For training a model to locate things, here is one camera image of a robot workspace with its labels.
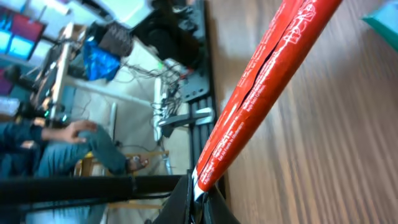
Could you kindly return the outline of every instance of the blue pants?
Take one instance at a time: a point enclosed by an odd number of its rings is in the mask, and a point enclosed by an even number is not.
[[[86,138],[87,141],[80,144],[50,142],[45,148],[39,168],[34,176],[68,176],[76,163],[90,151],[113,174],[126,173],[126,157],[116,149],[110,136],[101,126],[98,126],[95,133],[85,131],[81,132],[79,137]],[[68,203],[76,203],[76,201],[40,203],[37,206],[65,205]],[[94,205],[35,212],[26,216],[26,223],[98,224],[105,208],[106,205]]]

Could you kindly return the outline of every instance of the green object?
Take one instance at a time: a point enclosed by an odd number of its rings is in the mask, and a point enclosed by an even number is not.
[[[398,1],[387,2],[380,9],[362,18],[398,51]]]

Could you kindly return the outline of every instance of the red tube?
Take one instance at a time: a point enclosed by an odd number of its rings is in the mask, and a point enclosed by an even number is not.
[[[193,171],[195,199],[210,190],[250,140],[341,1],[283,1]]]

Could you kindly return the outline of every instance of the bare foot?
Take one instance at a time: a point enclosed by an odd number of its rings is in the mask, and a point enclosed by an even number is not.
[[[129,172],[139,171],[145,168],[149,163],[148,158],[143,158],[141,156],[134,156],[129,159]]]

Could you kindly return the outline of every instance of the person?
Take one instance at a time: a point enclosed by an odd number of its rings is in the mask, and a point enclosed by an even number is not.
[[[25,141],[33,141],[39,147],[23,148]],[[91,121],[76,121],[62,129],[42,128],[26,120],[0,123],[0,179],[69,176],[89,152],[115,175],[131,173],[148,164],[142,157],[126,158],[104,128]],[[49,203],[72,202],[46,205]],[[105,208],[106,205],[92,205],[32,212],[26,215],[25,222],[97,224]],[[0,223],[19,223],[20,218],[0,214]]]

